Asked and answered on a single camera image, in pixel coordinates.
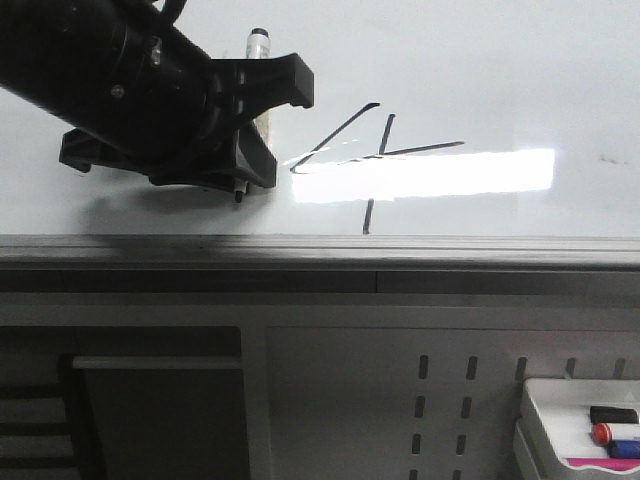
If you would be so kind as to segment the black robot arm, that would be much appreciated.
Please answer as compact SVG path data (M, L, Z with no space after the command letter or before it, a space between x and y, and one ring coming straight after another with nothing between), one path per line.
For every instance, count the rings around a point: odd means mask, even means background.
M296 54L214 59L177 28L180 1L5 1L1 85L66 121L59 159L139 173L157 186L276 183L255 119L314 103Z

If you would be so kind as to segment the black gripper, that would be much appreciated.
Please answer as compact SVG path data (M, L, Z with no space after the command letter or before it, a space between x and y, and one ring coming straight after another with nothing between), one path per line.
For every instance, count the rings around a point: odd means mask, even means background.
M314 106L314 73L298 54L262 60L215 60L205 117L177 153L143 163L78 129L62 139L59 161L87 173L94 165L136 172L156 186L234 191L240 183L276 185L277 161L249 109Z

